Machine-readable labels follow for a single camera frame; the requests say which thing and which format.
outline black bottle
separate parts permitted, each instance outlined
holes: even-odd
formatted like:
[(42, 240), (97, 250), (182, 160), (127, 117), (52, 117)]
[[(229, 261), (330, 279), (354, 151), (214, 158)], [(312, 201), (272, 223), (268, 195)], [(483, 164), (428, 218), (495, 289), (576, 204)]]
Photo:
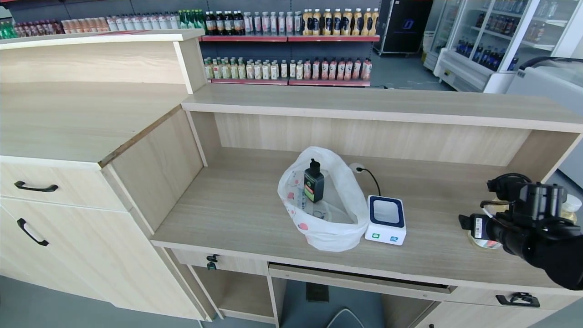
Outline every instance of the black bottle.
[(320, 163), (312, 158), (310, 168), (304, 171), (304, 194), (314, 203), (324, 196), (324, 175)]

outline black drawer handle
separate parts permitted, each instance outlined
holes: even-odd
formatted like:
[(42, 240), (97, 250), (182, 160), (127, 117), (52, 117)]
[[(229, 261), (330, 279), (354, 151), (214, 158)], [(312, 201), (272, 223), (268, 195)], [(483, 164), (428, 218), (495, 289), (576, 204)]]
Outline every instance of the black drawer handle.
[(539, 308), (540, 307), (539, 299), (537, 299), (536, 297), (532, 296), (529, 293), (521, 293), (521, 292), (513, 293), (512, 295), (510, 295), (510, 300), (508, 300), (506, 298), (506, 296), (504, 296), (504, 295), (496, 295), (496, 299), (502, 305), (521, 306), (523, 308)]
[(17, 223), (18, 223), (18, 226), (22, 229), (22, 231), (24, 231), (30, 237), (30, 239), (34, 240), (37, 244), (39, 244), (40, 246), (47, 246), (48, 245), (48, 241), (43, 240), (42, 242), (39, 242), (38, 240), (36, 240), (35, 237), (33, 237), (33, 235), (30, 234), (30, 232), (28, 232), (24, 228), (24, 224), (26, 223), (26, 221), (23, 218), (18, 219)]
[(52, 185), (50, 185), (50, 186), (48, 186), (46, 188), (29, 188), (29, 187), (25, 187), (24, 186), (24, 181), (14, 182), (14, 185), (18, 189), (32, 190), (32, 191), (42, 191), (43, 193), (52, 193), (53, 191), (59, 189), (59, 186), (57, 186), (56, 184), (52, 184)]

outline counter top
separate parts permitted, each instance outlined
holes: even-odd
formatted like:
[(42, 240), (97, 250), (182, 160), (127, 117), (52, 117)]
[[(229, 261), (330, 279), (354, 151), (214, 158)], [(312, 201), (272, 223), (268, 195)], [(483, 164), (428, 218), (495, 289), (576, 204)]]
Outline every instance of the counter top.
[(186, 96), (178, 84), (3, 83), (0, 155), (103, 167), (118, 147)]
[(545, 97), (474, 92), (207, 84), (190, 111), (583, 132), (583, 117)]
[(0, 40), (0, 50), (111, 42), (184, 41), (205, 35), (202, 29), (92, 32)]

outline plastic bag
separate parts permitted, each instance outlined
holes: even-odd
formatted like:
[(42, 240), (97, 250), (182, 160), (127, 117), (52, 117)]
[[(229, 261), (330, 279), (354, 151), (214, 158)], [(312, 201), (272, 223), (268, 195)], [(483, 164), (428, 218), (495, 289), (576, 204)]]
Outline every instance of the plastic bag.
[[(320, 163), (324, 175), (324, 197), (317, 203), (304, 194), (304, 170), (312, 158)], [(278, 195), (297, 229), (319, 250), (354, 248), (368, 226), (366, 199), (352, 170), (328, 149), (303, 151), (279, 180)]]

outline display fridge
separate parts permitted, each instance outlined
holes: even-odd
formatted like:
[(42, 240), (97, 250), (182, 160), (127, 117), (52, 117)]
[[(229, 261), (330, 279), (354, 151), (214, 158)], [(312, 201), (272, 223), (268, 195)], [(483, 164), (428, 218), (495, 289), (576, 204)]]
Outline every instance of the display fridge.
[(581, 2), (462, 0), (433, 73), (458, 91), (505, 93), (522, 63), (572, 56), (583, 36)]

